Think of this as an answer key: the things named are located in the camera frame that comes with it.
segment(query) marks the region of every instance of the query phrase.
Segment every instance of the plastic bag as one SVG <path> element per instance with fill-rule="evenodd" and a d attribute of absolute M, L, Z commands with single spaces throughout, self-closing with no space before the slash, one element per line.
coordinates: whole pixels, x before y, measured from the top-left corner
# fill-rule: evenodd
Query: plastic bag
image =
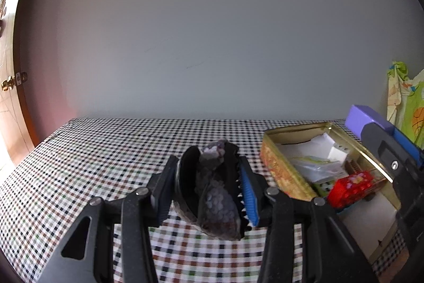
<path fill-rule="evenodd" d="M 340 179 L 347 176 L 343 162 L 331 161 L 315 156 L 292 157 L 290 163 L 310 183 L 319 183 L 329 179 Z"/>

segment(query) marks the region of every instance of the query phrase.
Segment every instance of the yellow cloth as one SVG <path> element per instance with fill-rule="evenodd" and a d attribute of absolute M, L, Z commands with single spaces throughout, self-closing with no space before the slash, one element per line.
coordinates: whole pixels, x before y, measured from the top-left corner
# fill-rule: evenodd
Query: yellow cloth
<path fill-rule="evenodd" d="M 387 75 L 387 120 L 423 149 L 424 70 L 411 80 L 405 63 L 393 62 Z"/>

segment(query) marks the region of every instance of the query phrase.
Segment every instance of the white wall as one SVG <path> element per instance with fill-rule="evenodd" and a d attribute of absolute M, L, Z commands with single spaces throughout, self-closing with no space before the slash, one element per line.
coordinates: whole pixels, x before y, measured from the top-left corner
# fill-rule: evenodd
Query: white wall
<path fill-rule="evenodd" d="M 72 116 L 344 117 L 424 67 L 417 0 L 30 0 L 25 92 L 42 137 Z"/>

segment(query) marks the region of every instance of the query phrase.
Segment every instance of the door lock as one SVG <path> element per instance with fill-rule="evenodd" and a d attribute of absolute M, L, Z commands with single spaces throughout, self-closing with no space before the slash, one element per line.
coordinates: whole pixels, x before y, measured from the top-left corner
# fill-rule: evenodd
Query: door lock
<path fill-rule="evenodd" d="M 22 83 L 28 80 L 28 74 L 26 72 L 17 72 L 15 76 L 9 76 L 7 80 L 1 83 L 1 88 L 4 92 L 9 89 L 13 89 L 14 86 L 20 86 Z"/>

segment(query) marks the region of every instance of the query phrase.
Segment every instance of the crumpled fabric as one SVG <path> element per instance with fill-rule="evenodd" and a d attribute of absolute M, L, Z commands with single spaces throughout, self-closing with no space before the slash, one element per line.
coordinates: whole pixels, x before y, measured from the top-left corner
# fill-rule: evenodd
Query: crumpled fabric
<path fill-rule="evenodd" d="M 176 209 L 183 219 L 209 236 L 221 240 L 240 240 L 241 218 L 224 181 L 226 143 L 227 140 L 218 140 L 200 150 L 195 187 L 195 193 L 199 196 L 197 219 L 192 214 L 185 215 L 178 206 Z"/>

